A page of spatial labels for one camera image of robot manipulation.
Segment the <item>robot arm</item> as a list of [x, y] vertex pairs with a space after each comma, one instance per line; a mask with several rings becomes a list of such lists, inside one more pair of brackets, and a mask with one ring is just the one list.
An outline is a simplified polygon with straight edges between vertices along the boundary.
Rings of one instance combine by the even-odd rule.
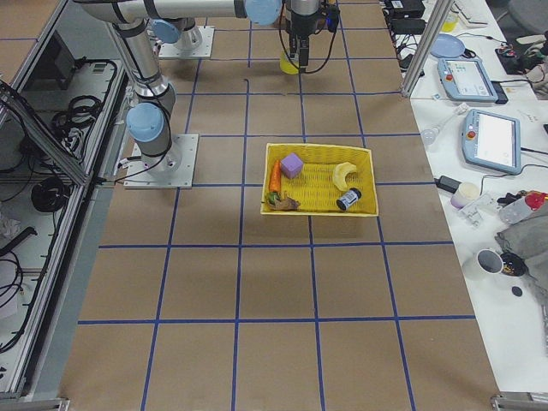
[[308, 39], [315, 32], [326, 6], [320, 1], [81, 1], [91, 17], [104, 22], [130, 74], [137, 104], [127, 115], [128, 131], [138, 145], [144, 169], [161, 175], [182, 163], [170, 130], [176, 92], [161, 71], [147, 34], [147, 23], [165, 22], [177, 35], [189, 38], [200, 31], [198, 18], [249, 19], [270, 25], [284, 17], [291, 54], [305, 68]]
[[198, 26], [194, 19], [150, 19], [147, 34], [160, 60], [196, 60], [211, 57], [215, 27]]

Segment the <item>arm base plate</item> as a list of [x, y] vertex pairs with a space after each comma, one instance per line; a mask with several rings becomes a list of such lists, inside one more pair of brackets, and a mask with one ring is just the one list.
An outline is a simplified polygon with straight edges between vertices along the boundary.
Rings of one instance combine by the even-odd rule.
[[215, 27], [195, 26], [189, 30], [159, 37], [158, 58], [162, 60], [194, 60], [210, 58]]
[[198, 151], [198, 134], [173, 134], [172, 146], [159, 165], [153, 166], [151, 158], [138, 159], [128, 166], [129, 178], [122, 180], [130, 189], [182, 188], [193, 186], [195, 162]]

